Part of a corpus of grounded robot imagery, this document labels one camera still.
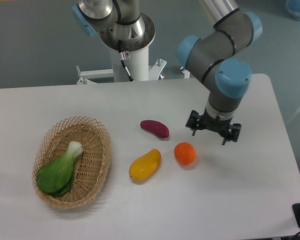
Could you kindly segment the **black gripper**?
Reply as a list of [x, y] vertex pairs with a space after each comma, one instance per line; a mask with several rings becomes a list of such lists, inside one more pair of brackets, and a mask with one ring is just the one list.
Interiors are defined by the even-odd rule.
[[218, 133], [223, 137], [222, 145], [224, 146], [226, 142], [237, 142], [241, 132], [242, 125], [240, 123], [231, 124], [232, 119], [231, 117], [230, 119], [222, 120], [220, 116], [213, 118], [206, 110], [203, 115], [192, 110], [185, 127], [192, 131], [192, 136], [195, 136], [196, 131], [200, 130]]

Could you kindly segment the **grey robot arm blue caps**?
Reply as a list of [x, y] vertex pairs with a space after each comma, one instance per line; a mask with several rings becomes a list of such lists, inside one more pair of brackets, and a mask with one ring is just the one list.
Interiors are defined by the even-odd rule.
[[[176, 56], [210, 94], [204, 113], [192, 111], [186, 126], [193, 132], [218, 133], [224, 142], [236, 142], [241, 125], [232, 119], [248, 90], [252, 70], [235, 59], [235, 54], [260, 37], [262, 23], [255, 14], [241, 12], [234, 0], [202, 0], [200, 5], [214, 32], [206, 38], [187, 36], [178, 45]], [[150, 79], [149, 46], [156, 30], [141, 12], [138, 0], [80, 0], [71, 10], [86, 34], [100, 35], [108, 47], [116, 82]]]

